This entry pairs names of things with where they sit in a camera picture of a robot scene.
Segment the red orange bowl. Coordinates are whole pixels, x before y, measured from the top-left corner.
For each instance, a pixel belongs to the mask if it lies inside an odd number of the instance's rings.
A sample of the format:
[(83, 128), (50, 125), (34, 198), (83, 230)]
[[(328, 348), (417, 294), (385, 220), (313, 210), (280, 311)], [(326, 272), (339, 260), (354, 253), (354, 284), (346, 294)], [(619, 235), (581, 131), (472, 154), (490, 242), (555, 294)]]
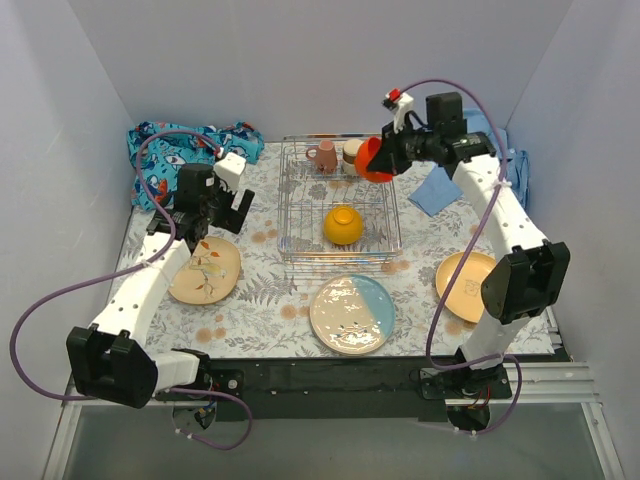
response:
[(379, 137), (370, 137), (364, 141), (358, 149), (354, 165), (357, 174), (370, 183), (382, 184), (392, 181), (393, 176), (388, 173), (368, 171), (367, 168), (374, 156), (378, 153), (382, 144)]

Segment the steel tumbler cup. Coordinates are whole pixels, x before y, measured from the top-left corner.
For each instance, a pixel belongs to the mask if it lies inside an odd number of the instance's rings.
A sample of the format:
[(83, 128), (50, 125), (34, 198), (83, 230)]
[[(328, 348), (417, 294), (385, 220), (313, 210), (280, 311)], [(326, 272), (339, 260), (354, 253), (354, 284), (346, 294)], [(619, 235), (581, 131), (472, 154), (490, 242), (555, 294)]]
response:
[(343, 144), (341, 169), (345, 175), (358, 175), (355, 167), (355, 160), (362, 144), (363, 141), (356, 138), (349, 139)]

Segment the pink mug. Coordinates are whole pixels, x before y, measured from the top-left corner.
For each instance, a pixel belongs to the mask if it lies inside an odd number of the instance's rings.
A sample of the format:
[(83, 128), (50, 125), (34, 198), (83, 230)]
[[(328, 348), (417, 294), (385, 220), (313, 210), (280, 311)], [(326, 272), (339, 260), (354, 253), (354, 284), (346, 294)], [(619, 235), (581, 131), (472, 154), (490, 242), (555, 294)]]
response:
[(318, 145), (309, 147), (305, 156), (322, 174), (333, 174), (336, 171), (337, 153), (334, 143), (330, 140), (322, 140)]

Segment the wire dish rack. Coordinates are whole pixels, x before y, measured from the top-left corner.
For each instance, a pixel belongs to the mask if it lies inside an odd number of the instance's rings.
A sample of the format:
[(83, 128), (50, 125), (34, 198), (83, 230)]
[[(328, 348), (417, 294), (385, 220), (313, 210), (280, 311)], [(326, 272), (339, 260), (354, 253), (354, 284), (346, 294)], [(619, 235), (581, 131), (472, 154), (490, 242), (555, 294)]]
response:
[[(398, 205), (394, 184), (371, 183), (348, 175), (338, 166), (323, 174), (306, 151), (327, 140), (337, 158), (352, 139), (366, 140), (368, 133), (287, 135), (280, 144), (278, 251), (289, 263), (364, 263), (388, 261), (402, 252)], [(339, 246), (323, 231), (327, 214), (338, 206), (354, 208), (364, 231), (353, 244)]]

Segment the yellow bowl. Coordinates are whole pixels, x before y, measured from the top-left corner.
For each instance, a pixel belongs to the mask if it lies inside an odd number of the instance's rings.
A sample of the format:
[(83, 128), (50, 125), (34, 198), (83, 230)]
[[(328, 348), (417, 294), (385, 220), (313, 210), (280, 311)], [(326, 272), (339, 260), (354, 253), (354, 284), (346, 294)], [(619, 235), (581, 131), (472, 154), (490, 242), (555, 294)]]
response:
[(364, 232), (364, 222), (360, 213), (353, 207), (339, 205), (326, 215), (323, 224), (325, 237), (336, 245), (351, 245), (357, 242)]

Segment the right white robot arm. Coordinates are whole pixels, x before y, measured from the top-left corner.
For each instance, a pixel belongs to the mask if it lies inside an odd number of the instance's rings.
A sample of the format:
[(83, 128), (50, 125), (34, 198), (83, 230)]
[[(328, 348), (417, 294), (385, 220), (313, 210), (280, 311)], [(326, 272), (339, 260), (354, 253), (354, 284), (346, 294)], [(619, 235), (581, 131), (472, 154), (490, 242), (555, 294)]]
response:
[(415, 161), (433, 161), (462, 191), (480, 218), (478, 230), (489, 239), (494, 269), (480, 287), (482, 316), (456, 353), (454, 389), (475, 397), (489, 384), (486, 370), (502, 364), (505, 353), (529, 321), (543, 314), (559, 296), (570, 252), (552, 242), (529, 218), (506, 180), (506, 153), (499, 136), (471, 132), (457, 92), (426, 100), (426, 121), (418, 128), (413, 98), (393, 89), (382, 104), (393, 115), (370, 149), (369, 172), (399, 175)]

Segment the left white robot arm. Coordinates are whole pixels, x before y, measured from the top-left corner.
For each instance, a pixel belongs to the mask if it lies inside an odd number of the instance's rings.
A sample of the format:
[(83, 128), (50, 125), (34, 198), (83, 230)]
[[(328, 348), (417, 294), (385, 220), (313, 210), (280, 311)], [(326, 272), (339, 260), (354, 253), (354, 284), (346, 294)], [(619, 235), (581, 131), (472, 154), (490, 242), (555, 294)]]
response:
[(157, 209), (148, 224), (136, 272), (88, 327), (75, 327), (67, 337), (79, 393), (141, 408), (156, 393), (173, 387), (193, 400), (211, 392), (207, 355), (189, 349), (151, 355), (145, 344), (172, 280), (209, 228), (239, 232), (254, 197), (248, 190), (239, 207), (232, 206), (245, 169), (245, 160), (233, 153), (212, 166), (180, 167), (173, 206)]

